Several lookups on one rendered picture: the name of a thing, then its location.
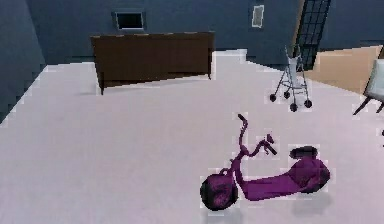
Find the grey wheeled stroller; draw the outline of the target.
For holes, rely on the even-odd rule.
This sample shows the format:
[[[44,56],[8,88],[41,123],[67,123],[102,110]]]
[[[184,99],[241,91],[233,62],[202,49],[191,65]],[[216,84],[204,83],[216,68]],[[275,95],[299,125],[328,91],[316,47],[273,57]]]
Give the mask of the grey wheeled stroller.
[[[305,77],[304,62],[302,59],[301,48],[298,44],[293,46],[292,55],[289,55],[288,49],[285,49],[287,64],[284,67],[283,74],[280,76],[275,92],[269,95],[269,100],[275,102],[279,89],[284,86],[286,90],[283,92],[285,99],[292,98],[290,110],[296,112],[298,104],[296,97],[298,94],[304,94],[304,106],[311,108],[313,103],[309,99],[308,85]]]

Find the dark brown wooden cabinet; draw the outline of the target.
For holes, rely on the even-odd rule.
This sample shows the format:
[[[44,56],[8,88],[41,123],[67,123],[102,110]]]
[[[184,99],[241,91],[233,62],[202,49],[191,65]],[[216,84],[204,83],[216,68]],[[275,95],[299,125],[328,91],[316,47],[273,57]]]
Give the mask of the dark brown wooden cabinet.
[[[213,32],[93,36],[100,89],[212,73]]]

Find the purple toy scooter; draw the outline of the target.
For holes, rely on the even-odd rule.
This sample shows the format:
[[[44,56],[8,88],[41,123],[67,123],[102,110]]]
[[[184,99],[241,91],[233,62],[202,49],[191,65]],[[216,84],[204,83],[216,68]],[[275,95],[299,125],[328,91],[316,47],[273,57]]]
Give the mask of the purple toy scooter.
[[[229,168],[209,175],[201,184],[200,197],[202,203],[211,211],[225,210],[238,199],[238,187],[249,201],[261,201],[295,193],[311,194],[318,192],[330,180],[331,173],[326,165],[317,158],[318,149],[313,146],[302,146],[290,151],[289,156],[296,162],[285,173],[256,180],[245,180],[241,172],[242,159],[256,156],[263,148],[266,154],[277,154],[272,147],[274,139],[270,134],[261,140],[253,152],[243,144],[244,133],[248,128],[248,120],[239,114],[242,127],[238,138],[239,153],[231,159]]]

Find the black framed wall picture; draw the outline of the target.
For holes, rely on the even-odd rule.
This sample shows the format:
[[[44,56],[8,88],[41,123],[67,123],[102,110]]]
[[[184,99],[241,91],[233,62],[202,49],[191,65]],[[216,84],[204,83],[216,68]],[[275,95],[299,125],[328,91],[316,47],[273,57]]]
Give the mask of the black framed wall picture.
[[[142,30],[144,17],[140,12],[116,12],[116,24],[119,30]]]

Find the grey framed wall picture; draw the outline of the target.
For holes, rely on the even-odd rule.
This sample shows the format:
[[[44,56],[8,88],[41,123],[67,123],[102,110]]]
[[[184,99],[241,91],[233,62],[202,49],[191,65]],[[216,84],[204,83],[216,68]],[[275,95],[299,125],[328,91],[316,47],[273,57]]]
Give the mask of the grey framed wall picture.
[[[261,28],[263,26],[264,6],[257,5],[253,8],[252,26]]]

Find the pale grey chair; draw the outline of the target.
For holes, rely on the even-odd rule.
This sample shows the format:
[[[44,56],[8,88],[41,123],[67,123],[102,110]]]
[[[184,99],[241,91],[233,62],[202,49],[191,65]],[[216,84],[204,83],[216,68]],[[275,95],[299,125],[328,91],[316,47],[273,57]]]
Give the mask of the pale grey chair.
[[[384,109],[384,59],[374,61],[363,95],[365,100],[355,110],[354,115],[357,115],[372,99],[380,102],[377,113]]]

